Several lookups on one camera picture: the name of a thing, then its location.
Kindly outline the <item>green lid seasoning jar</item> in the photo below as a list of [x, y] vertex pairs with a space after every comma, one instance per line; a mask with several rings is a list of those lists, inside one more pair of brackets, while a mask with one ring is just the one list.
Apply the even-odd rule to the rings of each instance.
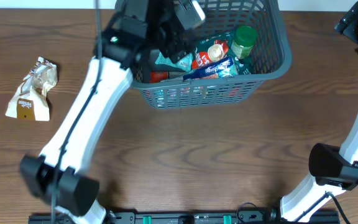
[[233, 36], [231, 50], [240, 60], [248, 57], [257, 40], [257, 32], [251, 26], [239, 26]]

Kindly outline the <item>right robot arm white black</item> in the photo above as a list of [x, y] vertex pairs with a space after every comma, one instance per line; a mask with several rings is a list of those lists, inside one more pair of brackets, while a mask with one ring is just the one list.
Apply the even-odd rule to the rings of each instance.
[[[346, 12], [335, 30], [358, 46], [358, 1]], [[358, 186], [358, 114], [341, 146], [317, 143], [313, 146], [309, 172], [300, 184], [280, 199], [266, 222], [307, 223], [319, 214], [329, 200], [338, 204], [337, 196]]]

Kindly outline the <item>light green packet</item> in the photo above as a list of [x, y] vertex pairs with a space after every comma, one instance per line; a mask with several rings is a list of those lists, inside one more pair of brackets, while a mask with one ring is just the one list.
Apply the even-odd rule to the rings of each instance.
[[155, 61], [156, 65], [168, 65], [173, 68], [179, 68], [185, 72], [191, 71], [191, 64], [193, 61], [193, 55], [188, 54], [180, 59], [178, 62], [173, 63], [168, 57], [165, 58], [162, 53], [160, 52], [158, 58]]

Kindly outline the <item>beige paper snack bag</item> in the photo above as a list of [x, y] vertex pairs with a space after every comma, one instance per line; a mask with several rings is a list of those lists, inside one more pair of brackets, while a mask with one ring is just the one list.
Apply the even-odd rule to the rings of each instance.
[[57, 66], [43, 57], [38, 57], [9, 101], [5, 115], [15, 119], [49, 121], [47, 93], [57, 83]]

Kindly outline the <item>orange snack bar packet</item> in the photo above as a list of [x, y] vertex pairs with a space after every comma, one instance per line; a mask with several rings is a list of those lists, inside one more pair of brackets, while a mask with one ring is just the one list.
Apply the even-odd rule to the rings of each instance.
[[174, 71], [151, 71], [149, 75], [149, 83], [170, 83], [171, 85], [184, 84], [183, 75], [185, 72]]

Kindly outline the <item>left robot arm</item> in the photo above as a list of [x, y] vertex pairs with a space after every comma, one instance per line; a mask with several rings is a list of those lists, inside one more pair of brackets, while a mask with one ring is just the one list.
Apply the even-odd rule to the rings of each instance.
[[30, 193], [51, 207], [47, 223], [103, 223], [99, 182], [86, 173], [103, 129], [133, 69], [159, 50], [177, 62], [192, 50], [186, 33], [206, 16], [197, 1], [123, 1], [109, 22], [97, 23], [94, 55], [83, 86], [53, 138], [38, 156], [25, 155], [20, 173]]

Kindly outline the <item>colourful tissue pack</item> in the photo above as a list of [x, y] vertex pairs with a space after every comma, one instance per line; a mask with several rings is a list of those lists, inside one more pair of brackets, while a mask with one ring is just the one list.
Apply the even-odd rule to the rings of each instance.
[[214, 79], [224, 77], [234, 77], [238, 75], [236, 64], [233, 58], [228, 56], [217, 62], [209, 63], [205, 66], [192, 70], [182, 76], [182, 80], [200, 80], [200, 79]]

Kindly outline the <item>green Nescafe coffee pouch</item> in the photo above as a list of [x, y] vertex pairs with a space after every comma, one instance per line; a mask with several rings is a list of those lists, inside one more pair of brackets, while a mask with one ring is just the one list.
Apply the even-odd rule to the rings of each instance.
[[249, 56], [240, 59], [231, 49], [234, 33], [234, 30], [230, 30], [201, 39], [193, 52], [191, 69], [195, 70], [225, 57], [231, 57], [239, 75], [253, 74], [252, 59]]

